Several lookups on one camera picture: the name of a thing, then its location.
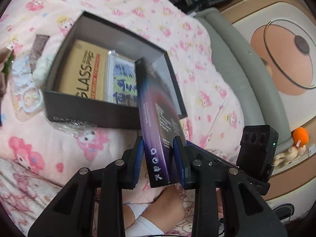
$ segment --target camera lens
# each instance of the camera lens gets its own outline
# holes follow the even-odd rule
[[[263,144],[265,142],[265,134],[260,135],[259,144]]]
[[[250,135],[250,143],[254,144],[257,139],[257,134],[256,133],[251,133]]]
[[[243,140],[243,141],[247,141],[247,139],[248,139],[248,134],[247,134],[247,133],[244,133],[244,136],[243,136],[242,140]]]

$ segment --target screw head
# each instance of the screw head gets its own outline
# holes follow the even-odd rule
[[[83,167],[79,170],[79,174],[81,175],[85,175],[88,172],[89,172],[89,169],[87,169],[86,167]]]
[[[229,172],[232,174],[232,175],[237,175],[238,174],[238,169],[234,168],[234,167],[231,167],[229,169]]]
[[[117,166],[122,166],[122,165],[125,164],[125,161],[124,161],[124,160],[117,160],[117,161],[115,162],[115,164],[116,164]]]
[[[194,161],[193,161],[193,165],[195,165],[195,166],[201,166],[201,165],[202,165],[202,161],[200,161],[200,160],[194,160]]]

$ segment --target cable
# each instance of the cable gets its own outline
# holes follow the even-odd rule
[[[278,21],[278,20],[272,20],[270,21],[264,28],[264,32],[263,32],[263,40],[264,40],[264,45],[265,45],[265,48],[267,49],[267,52],[271,58],[271,60],[273,61],[274,65],[280,70],[280,72],[291,82],[293,83],[294,85],[300,87],[300,88],[303,88],[303,89],[306,89],[306,90],[311,90],[311,89],[315,89],[316,88],[316,85],[312,85],[312,86],[305,86],[305,85],[301,85],[299,83],[297,83],[295,80],[293,80],[281,67],[280,65],[276,62],[276,60],[274,59],[273,55],[271,54],[270,52],[270,49],[268,47],[268,43],[267,43],[267,29],[268,27],[275,21]],[[298,26],[299,28],[301,28],[299,25],[295,24],[294,22],[290,21],[290,20],[284,20],[284,21],[287,21],[287,22],[290,22],[296,26]],[[310,35],[304,30],[302,29],[308,36],[309,38],[313,41],[313,39],[310,37]]]

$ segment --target plush toy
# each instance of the plush toy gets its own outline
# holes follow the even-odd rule
[[[306,144],[309,141],[309,134],[303,127],[299,127],[293,132],[294,144],[288,150],[283,151],[273,158],[274,166],[283,163],[282,167],[298,160],[306,151]]]
[[[290,147],[288,150],[283,151],[273,158],[274,166],[283,163],[283,166],[287,166],[291,162],[298,160],[302,154],[305,152],[306,146],[296,147],[295,145]]]

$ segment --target blanket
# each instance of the blanket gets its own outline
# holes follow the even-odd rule
[[[239,102],[216,71],[205,28],[168,0],[12,0],[0,19],[0,47],[16,58],[29,54],[36,34],[49,35],[43,56],[55,54],[82,11],[110,20],[168,52],[188,117],[187,140],[235,162],[244,127]],[[133,146],[136,131],[93,128],[77,137],[56,130],[43,106],[28,115],[12,86],[1,101],[0,157],[14,160],[63,186],[81,167],[103,168]],[[149,203],[163,188],[150,188],[145,162],[135,190],[124,202]]]

